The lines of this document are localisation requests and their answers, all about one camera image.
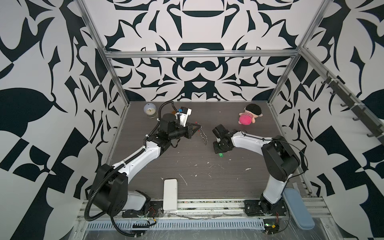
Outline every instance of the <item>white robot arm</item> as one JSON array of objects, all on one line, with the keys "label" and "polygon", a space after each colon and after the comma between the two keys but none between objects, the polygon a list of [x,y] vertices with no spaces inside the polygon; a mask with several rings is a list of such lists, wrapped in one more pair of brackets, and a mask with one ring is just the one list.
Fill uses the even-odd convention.
[{"label": "white robot arm", "polygon": [[234,147],[248,149],[264,157],[270,174],[266,189],[264,190],[259,208],[245,209],[245,213],[253,216],[259,213],[266,215],[273,212],[279,204],[281,194],[287,180],[300,164],[295,152],[282,136],[259,137],[245,134],[238,130],[228,131],[223,125],[218,125],[212,130],[217,141],[214,142],[215,153],[223,153]]},{"label": "white robot arm", "polygon": [[[172,103],[176,116],[166,113],[161,116],[161,109],[165,104]],[[159,107],[159,119],[156,127],[144,138],[144,145],[124,160],[109,166],[99,167],[89,192],[88,204],[84,211],[84,218],[92,221],[107,213],[116,216],[121,210],[132,210],[137,215],[148,212],[150,197],[140,191],[128,191],[128,183],[149,162],[158,158],[170,146],[171,140],[181,137],[190,139],[201,128],[199,124],[187,122],[191,109],[181,107],[176,109],[173,101],[163,103]],[[99,207],[101,215],[89,216],[91,204]]]}]

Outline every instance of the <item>stuffed toy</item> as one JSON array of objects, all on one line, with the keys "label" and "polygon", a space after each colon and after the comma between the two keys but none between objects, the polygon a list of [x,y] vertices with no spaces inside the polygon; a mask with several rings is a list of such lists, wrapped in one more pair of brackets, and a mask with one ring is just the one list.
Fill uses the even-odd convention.
[{"label": "stuffed toy", "polygon": [[255,118],[262,117],[262,109],[254,103],[248,104],[243,113],[239,113],[239,124],[249,125],[255,123]]}]

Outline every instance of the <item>patterned wall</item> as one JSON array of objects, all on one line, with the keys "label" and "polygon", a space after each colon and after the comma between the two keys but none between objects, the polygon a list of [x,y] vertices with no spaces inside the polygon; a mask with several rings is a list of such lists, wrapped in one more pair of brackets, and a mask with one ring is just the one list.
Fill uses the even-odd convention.
[{"label": "patterned wall", "polygon": [[289,57],[135,58],[112,64],[131,101],[268,100]]},{"label": "patterned wall", "polygon": [[[295,49],[320,0],[86,0],[109,51]],[[288,57],[114,59],[130,100],[267,100]]]},{"label": "patterned wall", "polygon": [[[335,0],[309,49],[384,119],[384,4]],[[314,195],[323,196],[348,237],[384,237],[384,146],[301,58],[274,102],[289,141],[308,157]]]},{"label": "patterned wall", "polygon": [[0,3],[2,239],[67,239],[124,103],[71,0]]},{"label": "patterned wall", "polygon": [[320,0],[86,0],[110,51],[291,49]]}]

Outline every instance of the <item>alarm clock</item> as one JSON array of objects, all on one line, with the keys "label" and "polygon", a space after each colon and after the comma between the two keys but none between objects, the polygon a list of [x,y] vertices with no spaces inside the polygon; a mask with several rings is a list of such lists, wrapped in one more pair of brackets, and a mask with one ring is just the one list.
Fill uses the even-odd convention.
[{"label": "alarm clock", "polygon": [[144,112],[148,118],[154,118],[157,116],[156,106],[153,103],[147,103],[144,105]]}]

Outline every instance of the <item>blue cushion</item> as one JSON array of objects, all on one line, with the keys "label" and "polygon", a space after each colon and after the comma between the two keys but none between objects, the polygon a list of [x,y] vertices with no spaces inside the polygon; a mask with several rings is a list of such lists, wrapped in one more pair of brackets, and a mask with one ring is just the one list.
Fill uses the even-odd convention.
[{"label": "blue cushion", "polygon": [[304,205],[300,193],[296,189],[286,188],[283,192],[283,198],[297,226],[303,230],[313,229],[314,221]]}]

